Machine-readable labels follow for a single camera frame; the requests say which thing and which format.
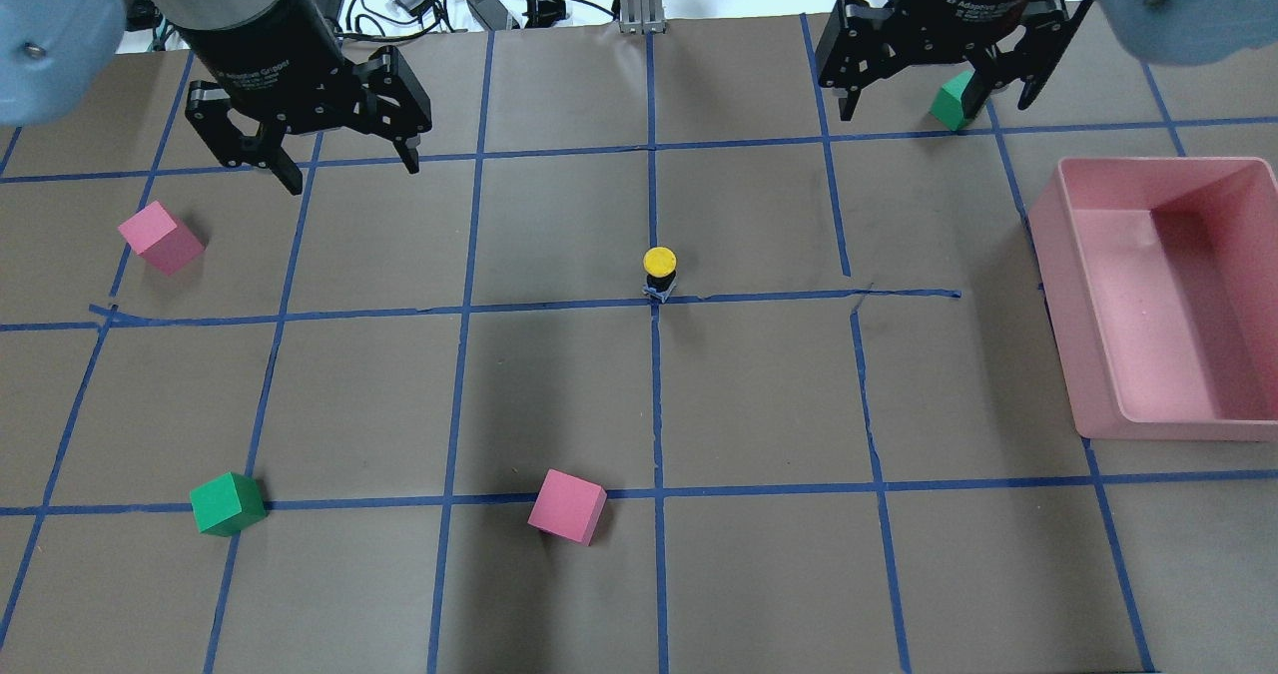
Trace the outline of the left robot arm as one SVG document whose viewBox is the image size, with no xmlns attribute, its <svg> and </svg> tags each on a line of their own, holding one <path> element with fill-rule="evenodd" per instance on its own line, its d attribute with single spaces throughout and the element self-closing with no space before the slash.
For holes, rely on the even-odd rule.
<svg viewBox="0 0 1278 674">
<path fill-rule="evenodd" d="M 65 116 L 115 56 L 135 0 L 1 0 L 1 119 Z M 300 194 L 288 136 L 348 129 L 389 141 L 418 173 L 429 97 L 383 43 L 363 63 L 343 54 L 317 0 L 150 0 L 210 73 L 187 88 L 184 115 L 222 166 L 270 171 Z"/>
</svg>

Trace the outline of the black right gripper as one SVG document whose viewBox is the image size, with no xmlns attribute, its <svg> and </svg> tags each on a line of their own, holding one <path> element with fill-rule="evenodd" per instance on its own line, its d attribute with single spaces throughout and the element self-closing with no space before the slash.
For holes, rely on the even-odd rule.
<svg viewBox="0 0 1278 674">
<path fill-rule="evenodd" d="M 1022 83 L 1034 105 L 1094 0 L 836 0 L 814 59 L 820 87 L 838 91 L 851 121 L 875 82 L 923 65 L 971 65 L 990 91 Z"/>
</svg>

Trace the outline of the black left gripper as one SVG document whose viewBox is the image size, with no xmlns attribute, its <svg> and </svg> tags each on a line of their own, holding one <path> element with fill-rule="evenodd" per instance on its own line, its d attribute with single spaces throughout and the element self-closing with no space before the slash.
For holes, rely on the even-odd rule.
<svg viewBox="0 0 1278 674">
<path fill-rule="evenodd" d="M 420 136 L 433 127 L 429 97 L 406 58 L 382 46 L 364 63 L 343 56 L 303 70 L 293 63 L 256 77 L 193 81 L 187 121 L 224 166 L 256 166 L 291 196 L 305 188 L 296 161 L 284 150 L 288 136 L 350 129 L 394 145 L 406 171 L 420 171 Z"/>
</svg>

